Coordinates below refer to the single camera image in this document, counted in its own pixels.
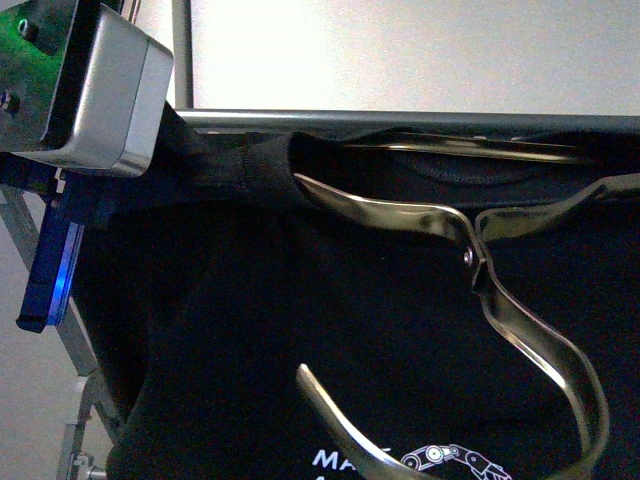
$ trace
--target bolt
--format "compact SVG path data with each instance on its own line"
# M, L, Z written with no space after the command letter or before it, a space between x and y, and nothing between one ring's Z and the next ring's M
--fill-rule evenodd
M464 252L464 263L469 266L473 265L473 250L471 248L467 248L467 251Z
M20 20L20 23L18 23L18 33L27 42L35 41L38 36L38 30L38 26L30 23L26 18L23 18Z
M11 93L9 90L5 90L2 95L0 95L0 108L9 113L16 113L20 110L20 97Z

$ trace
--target curved metal arm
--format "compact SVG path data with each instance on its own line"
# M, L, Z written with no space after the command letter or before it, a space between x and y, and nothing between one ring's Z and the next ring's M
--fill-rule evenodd
M472 287L480 297L489 323L529 360L551 377L563 390L571 404L582 444L582 457L564 470L548 477L550 480L590 478L604 451L609 434L609 409L598 376L588 358L573 343L546 325L519 303L498 280L488 247L483 239L500 238L491 225L509 222L526 223L531 211L537 215L537 226L521 234L553 226L563 220L568 211L582 202L602 195L602 185L609 192L621 195L636 189L640 175L626 176L619 181L607 179L578 194L567 208L566 202L531 209L499 209L487 211L477 220L478 233L469 219L455 209L433 204L388 202L351 195L324 185L303 175L295 175L303 190L315 203L361 225L387 230L405 230L437 235L467 249L465 261L472 269ZM394 460L364 437L340 412L327 392L305 365L298 370L298 385L316 407L336 443L351 463L367 480L436 479L412 470Z

